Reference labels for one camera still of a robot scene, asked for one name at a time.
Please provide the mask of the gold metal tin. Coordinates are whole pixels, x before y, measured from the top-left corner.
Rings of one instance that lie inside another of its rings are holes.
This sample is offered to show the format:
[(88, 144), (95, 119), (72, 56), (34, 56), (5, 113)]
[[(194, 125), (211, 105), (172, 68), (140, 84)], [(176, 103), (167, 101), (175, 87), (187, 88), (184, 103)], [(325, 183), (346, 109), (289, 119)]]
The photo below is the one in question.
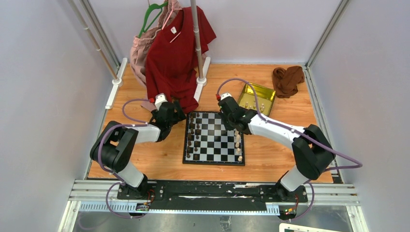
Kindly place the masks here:
[(247, 109), (256, 110), (256, 107), (265, 116), (270, 116), (273, 104), (276, 98), (276, 91), (258, 84), (245, 84), (239, 99), (238, 104)]

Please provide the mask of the black white chessboard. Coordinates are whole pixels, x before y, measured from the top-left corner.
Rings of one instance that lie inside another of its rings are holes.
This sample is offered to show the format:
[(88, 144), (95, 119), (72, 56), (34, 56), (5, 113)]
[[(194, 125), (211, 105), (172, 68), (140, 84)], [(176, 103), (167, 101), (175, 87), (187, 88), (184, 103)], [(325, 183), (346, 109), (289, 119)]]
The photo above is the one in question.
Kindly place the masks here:
[(245, 166), (244, 135), (229, 130), (217, 112), (187, 114), (184, 164)]

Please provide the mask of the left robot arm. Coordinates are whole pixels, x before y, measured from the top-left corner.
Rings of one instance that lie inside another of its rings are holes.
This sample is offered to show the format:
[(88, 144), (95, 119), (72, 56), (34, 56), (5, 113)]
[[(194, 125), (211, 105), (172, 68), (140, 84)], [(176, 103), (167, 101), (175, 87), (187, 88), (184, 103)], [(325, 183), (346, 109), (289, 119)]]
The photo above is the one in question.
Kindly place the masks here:
[(173, 125), (186, 119), (178, 101), (165, 101), (151, 113), (149, 122), (138, 125), (110, 121), (90, 151), (90, 158), (117, 177), (137, 200), (147, 196), (148, 178), (130, 161), (134, 146), (163, 141)]

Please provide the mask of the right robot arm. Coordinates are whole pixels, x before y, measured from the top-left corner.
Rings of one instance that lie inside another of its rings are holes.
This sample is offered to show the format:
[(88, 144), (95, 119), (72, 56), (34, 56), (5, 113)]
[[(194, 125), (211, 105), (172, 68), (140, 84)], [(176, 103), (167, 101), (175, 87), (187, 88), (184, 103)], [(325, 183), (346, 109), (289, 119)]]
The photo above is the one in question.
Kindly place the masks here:
[(298, 187), (318, 179), (335, 159), (332, 147), (316, 125), (292, 126), (273, 120), (256, 110), (245, 109), (225, 93), (217, 97), (219, 115), (226, 128), (246, 135), (258, 135), (280, 143), (293, 152), (295, 165), (275, 185), (275, 195), (288, 202)]

